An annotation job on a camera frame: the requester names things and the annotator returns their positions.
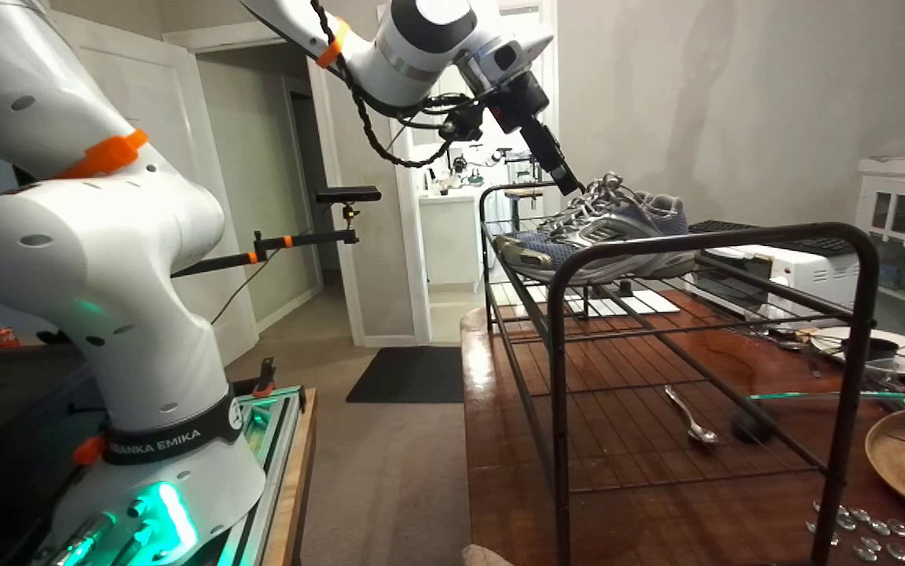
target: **white door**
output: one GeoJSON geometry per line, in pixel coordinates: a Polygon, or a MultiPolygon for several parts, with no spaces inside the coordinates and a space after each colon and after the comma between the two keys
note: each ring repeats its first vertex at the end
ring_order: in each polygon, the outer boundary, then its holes
{"type": "MultiPolygon", "coordinates": [[[[144,129],[170,165],[176,165],[191,182],[211,188],[223,200],[228,235],[211,255],[242,253],[230,223],[223,172],[213,152],[194,57],[181,47],[63,12],[51,12],[51,23],[72,43],[108,99],[129,117],[129,124],[144,129]]],[[[0,165],[0,191],[12,185],[11,166],[0,165]]],[[[211,322],[232,288],[242,286],[242,279],[242,270],[220,270],[176,279],[176,292],[194,315],[211,322]]],[[[0,325],[36,327],[30,317],[6,308],[0,308],[0,325]]],[[[230,311],[217,322],[217,341],[223,362],[239,358],[257,344],[249,292],[239,292],[230,311]]]]}

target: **dark mat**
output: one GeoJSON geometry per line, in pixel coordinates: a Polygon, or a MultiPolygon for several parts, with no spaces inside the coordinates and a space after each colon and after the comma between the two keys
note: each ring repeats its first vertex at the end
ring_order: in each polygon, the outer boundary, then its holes
{"type": "Polygon", "coordinates": [[[350,402],[461,402],[459,349],[382,349],[350,402]]]}

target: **shelf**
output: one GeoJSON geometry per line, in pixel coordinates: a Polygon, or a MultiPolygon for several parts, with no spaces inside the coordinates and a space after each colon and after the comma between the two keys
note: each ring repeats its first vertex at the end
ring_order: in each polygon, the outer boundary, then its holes
{"type": "Polygon", "coordinates": [[[903,241],[905,246],[905,233],[892,233],[892,231],[879,231],[879,227],[865,227],[865,233],[879,235],[879,241],[903,241]]]}
{"type": "MultiPolygon", "coordinates": [[[[538,292],[504,257],[496,257],[518,295],[518,306],[496,306],[488,279],[488,329],[499,338],[509,378],[516,382],[524,423],[552,492],[556,562],[582,562],[591,546],[603,544],[600,535],[582,528],[591,522],[600,525],[603,507],[613,507],[617,515],[639,513],[639,502],[673,510],[673,498],[682,494],[685,510],[700,515],[713,510],[713,515],[722,515],[728,502],[741,502],[738,498],[727,501],[741,489],[756,498],[797,492],[805,501],[824,501],[827,513],[810,540],[810,562],[827,562],[834,528],[831,510],[841,498],[840,465],[849,460],[856,431],[860,357],[856,357],[859,362],[852,358],[846,378],[840,378],[840,368],[831,368],[836,378],[816,383],[813,378],[827,375],[824,362],[785,352],[766,341],[766,332],[783,325],[852,325],[852,338],[859,338],[859,344],[860,338],[869,341],[875,311],[871,278],[860,278],[865,292],[859,292],[859,315],[849,315],[813,295],[737,270],[738,284],[774,292],[789,306],[781,322],[738,317],[690,295],[682,278],[628,279],[625,286],[570,284],[582,265],[607,262],[609,255],[628,257],[703,253],[718,246],[774,246],[805,235],[836,235],[852,241],[860,265],[877,266],[869,235],[841,223],[598,246],[566,262],[551,284],[538,286],[538,292]],[[633,308],[625,295],[640,288],[658,292],[677,306],[677,311],[633,308]],[[824,411],[827,423],[820,423],[820,431],[831,435],[810,435],[809,428],[792,428],[792,423],[774,425],[761,416],[757,407],[748,402],[748,394],[763,389],[763,383],[774,389],[841,389],[840,402],[831,402],[831,411],[824,411]],[[685,435],[690,425],[663,395],[663,387],[679,389],[696,416],[706,428],[719,431],[722,444],[709,450],[693,444],[685,435]],[[774,436],[763,444],[734,441],[728,425],[744,411],[766,423],[774,436]]],[[[690,532],[703,556],[706,540],[700,532],[713,528],[700,525],[700,515],[685,522],[670,513],[673,522],[666,528],[690,532]]],[[[718,532],[722,535],[713,540],[734,546],[709,550],[713,556],[737,556],[737,540],[748,539],[763,546],[763,540],[792,539],[797,555],[797,540],[805,540],[797,522],[803,518],[792,525],[796,535],[785,528],[744,535],[748,528],[741,532],[728,522],[718,522],[718,532]]]]}
{"type": "MultiPolygon", "coordinates": [[[[547,472],[512,383],[509,357],[496,338],[485,332],[485,322],[464,327],[461,349],[468,358],[485,358],[485,366],[464,366],[468,540],[496,550],[509,562],[556,566],[547,472]]],[[[775,375],[757,375],[757,387],[781,387],[775,375]]],[[[809,441],[827,444],[834,435],[831,402],[783,407],[775,419],[792,431],[805,428],[809,441]]],[[[859,436],[875,419],[879,419],[879,410],[865,407],[859,436]]],[[[573,562],[810,562],[810,535],[803,522],[810,515],[820,483],[813,472],[792,472],[670,489],[573,492],[573,562]]],[[[883,489],[860,450],[849,463],[846,502],[905,522],[905,501],[883,489]]],[[[856,556],[852,540],[841,535],[841,546],[834,550],[836,562],[856,556]]]]}
{"type": "Polygon", "coordinates": [[[887,286],[879,286],[879,295],[890,295],[890,299],[896,299],[896,302],[905,302],[905,288],[887,288],[887,286]]]}

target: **metal rack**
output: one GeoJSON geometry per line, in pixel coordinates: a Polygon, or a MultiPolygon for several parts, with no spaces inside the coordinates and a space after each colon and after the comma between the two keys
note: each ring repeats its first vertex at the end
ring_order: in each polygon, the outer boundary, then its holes
{"type": "MultiPolygon", "coordinates": [[[[766,477],[783,476],[824,477],[809,559],[827,562],[852,457],[849,446],[856,441],[865,349],[871,341],[875,288],[879,274],[869,235],[846,223],[809,223],[617,241],[570,257],[547,286],[530,286],[499,262],[512,292],[518,295],[518,311],[512,315],[496,306],[492,279],[496,262],[492,235],[496,227],[488,227],[485,200],[493,191],[504,188],[488,188],[477,205],[488,329],[492,341],[499,341],[505,349],[516,389],[524,402],[551,477],[556,562],[573,562],[574,501],[584,507],[589,498],[628,501],[644,492],[682,492],[696,483],[719,494],[722,483],[763,483],[766,477]],[[783,299],[789,311],[775,322],[763,322],[761,315],[741,317],[690,295],[682,278],[625,279],[618,286],[573,284],[584,265],[617,255],[785,246],[797,240],[840,240],[852,246],[860,262],[852,311],[722,265],[713,265],[713,270],[727,270],[738,284],[783,299]],[[677,311],[663,308],[644,315],[639,292],[660,295],[677,311]],[[722,344],[748,344],[761,357],[766,349],[775,352],[766,338],[781,325],[852,327],[827,453],[792,436],[789,423],[774,423],[748,400],[744,387],[728,383],[718,375],[718,366],[706,362],[706,357],[722,357],[722,344]],[[660,395],[663,387],[677,387],[700,423],[719,423],[741,411],[761,423],[775,441],[763,446],[728,441],[713,453],[693,450],[682,419],[673,411],[666,395],[660,395]]],[[[785,375],[816,370],[820,366],[820,358],[809,352],[781,352],[771,357],[771,362],[785,375]]]]}

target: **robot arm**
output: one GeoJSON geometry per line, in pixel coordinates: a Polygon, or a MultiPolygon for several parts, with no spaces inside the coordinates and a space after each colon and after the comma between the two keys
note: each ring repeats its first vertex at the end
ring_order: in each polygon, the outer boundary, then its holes
{"type": "Polygon", "coordinates": [[[223,209],[120,117],[36,0],[0,0],[0,157],[40,179],[0,195],[0,302],[57,325],[108,407],[105,460],[57,501],[45,559],[80,562],[86,525],[105,525],[82,562],[180,562],[263,492],[213,327],[170,284],[217,246],[223,209]]]}
{"type": "Polygon", "coordinates": [[[530,60],[551,43],[551,34],[524,43],[504,38],[496,9],[485,0],[394,0],[374,41],[360,38],[318,0],[242,0],[242,6],[388,117],[419,112],[439,71],[456,66],[476,100],[493,112],[504,133],[522,133],[562,191],[582,185],[552,133],[538,119],[547,95],[530,60]]]}

